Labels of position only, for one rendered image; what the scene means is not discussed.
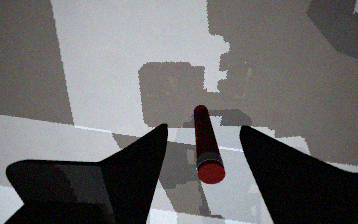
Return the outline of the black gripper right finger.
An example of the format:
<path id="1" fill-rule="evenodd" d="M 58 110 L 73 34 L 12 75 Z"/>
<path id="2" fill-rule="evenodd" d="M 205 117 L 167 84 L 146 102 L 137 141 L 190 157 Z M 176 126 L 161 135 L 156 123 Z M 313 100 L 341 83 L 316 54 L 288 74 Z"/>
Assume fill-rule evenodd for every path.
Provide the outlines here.
<path id="1" fill-rule="evenodd" d="M 358 173 L 247 125 L 239 138 L 274 224 L 358 224 Z"/>

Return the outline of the dark red peg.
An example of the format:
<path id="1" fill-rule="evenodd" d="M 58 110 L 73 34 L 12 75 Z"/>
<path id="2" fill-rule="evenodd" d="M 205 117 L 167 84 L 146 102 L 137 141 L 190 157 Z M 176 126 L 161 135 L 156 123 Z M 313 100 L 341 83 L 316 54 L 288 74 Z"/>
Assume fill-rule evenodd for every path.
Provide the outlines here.
<path id="1" fill-rule="evenodd" d="M 206 184 L 217 184 L 225 178 L 225 168 L 206 106 L 195 107 L 194 124 L 198 178 Z"/>

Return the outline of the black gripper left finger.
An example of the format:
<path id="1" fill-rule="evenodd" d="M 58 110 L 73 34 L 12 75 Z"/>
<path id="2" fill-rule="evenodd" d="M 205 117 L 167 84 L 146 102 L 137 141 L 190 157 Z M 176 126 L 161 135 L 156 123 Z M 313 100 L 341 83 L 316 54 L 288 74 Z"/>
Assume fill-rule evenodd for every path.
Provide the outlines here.
<path id="1" fill-rule="evenodd" d="M 162 123 L 99 162 L 22 160 L 6 177 L 22 202 L 96 204 L 106 224 L 146 224 L 166 153 Z"/>

